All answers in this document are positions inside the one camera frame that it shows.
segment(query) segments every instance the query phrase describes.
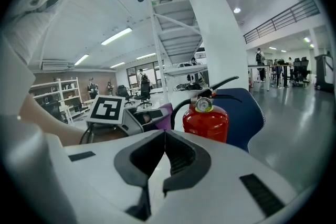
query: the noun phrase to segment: red fire extinguisher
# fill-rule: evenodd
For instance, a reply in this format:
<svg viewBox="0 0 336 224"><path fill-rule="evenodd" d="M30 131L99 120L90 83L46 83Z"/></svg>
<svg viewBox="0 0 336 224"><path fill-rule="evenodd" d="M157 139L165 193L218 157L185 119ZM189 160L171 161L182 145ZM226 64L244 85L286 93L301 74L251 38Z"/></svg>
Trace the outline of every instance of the red fire extinguisher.
<svg viewBox="0 0 336 224"><path fill-rule="evenodd" d="M183 115L184 131L186 133L226 143L229 116L224 109L213 105L211 99L235 99L241 102L241 100L232 95L215 94L213 92L220 86L238 78L239 77L232 77L226 79L205 90L201 90L197 93L196 97L184 100L180 103L174 109L171 117L172 129L174 129L175 126L175 116L178 110L182 106L189 104L189 109Z"/></svg>

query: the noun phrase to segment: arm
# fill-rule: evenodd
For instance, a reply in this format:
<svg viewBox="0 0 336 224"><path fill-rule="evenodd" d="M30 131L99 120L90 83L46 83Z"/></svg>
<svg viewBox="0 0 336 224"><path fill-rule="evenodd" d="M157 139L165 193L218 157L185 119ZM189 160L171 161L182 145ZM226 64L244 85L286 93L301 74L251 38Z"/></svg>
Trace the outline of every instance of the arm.
<svg viewBox="0 0 336 224"><path fill-rule="evenodd" d="M62 123L45 111L29 94L19 115L21 120L37 124L44 133L55 134L63 146L78 145L84 131Z"/></svg>

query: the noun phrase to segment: window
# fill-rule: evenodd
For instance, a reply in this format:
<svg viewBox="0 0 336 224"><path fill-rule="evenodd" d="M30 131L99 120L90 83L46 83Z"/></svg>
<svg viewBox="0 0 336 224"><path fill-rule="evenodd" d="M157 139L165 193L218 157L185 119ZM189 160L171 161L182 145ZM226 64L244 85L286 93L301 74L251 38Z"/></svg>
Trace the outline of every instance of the window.
<svg viewBox="0 0 336 224"><path fill-rule="evenodd" d="M150 85L153 88L161 88L162 82L161 82L161 74L159 70L159 62L151 62L147 63L145 65L136 66L132 68L127 69L127 76L128 81L130 84L130 88L137 88L141 84L141 76L140 76L140 69L143 70L143 74L146 74Z"/></svg>

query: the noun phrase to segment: blue chair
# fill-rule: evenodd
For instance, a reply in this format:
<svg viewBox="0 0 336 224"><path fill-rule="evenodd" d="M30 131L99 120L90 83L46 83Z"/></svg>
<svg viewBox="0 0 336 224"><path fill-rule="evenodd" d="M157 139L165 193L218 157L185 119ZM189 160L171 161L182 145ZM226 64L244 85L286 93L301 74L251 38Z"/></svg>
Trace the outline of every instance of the blue chair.
<svg viewBox="0 0 336 224"><path fill-rule="evenodd" d="M264 114L252 95L243 88L219 89L217 94L229 94L242 101L214 99L214 105L224 109L229 115L229 129L226 143L247 152L248 142L265 125Z"/></svg>

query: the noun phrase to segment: purple object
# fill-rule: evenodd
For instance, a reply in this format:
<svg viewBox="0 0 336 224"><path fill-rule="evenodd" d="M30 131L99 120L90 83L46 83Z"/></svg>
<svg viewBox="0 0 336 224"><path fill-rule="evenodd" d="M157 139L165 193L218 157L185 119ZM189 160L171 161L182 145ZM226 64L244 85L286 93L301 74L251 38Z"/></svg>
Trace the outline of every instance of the purple object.
<svg viewBox="0 0 336 224"><path fill-rule="evenodd" d="M169 112L169 116L166 117L164 120L158 122L156 124L156 127L159 130L171 130L172 129L172 125L170 123L170 118L171 118L172 113L173 113L173 106L172 106L172 104L171 103L164 104L163 106L159 107L159 109L167 109L168 112Z"/></svg>

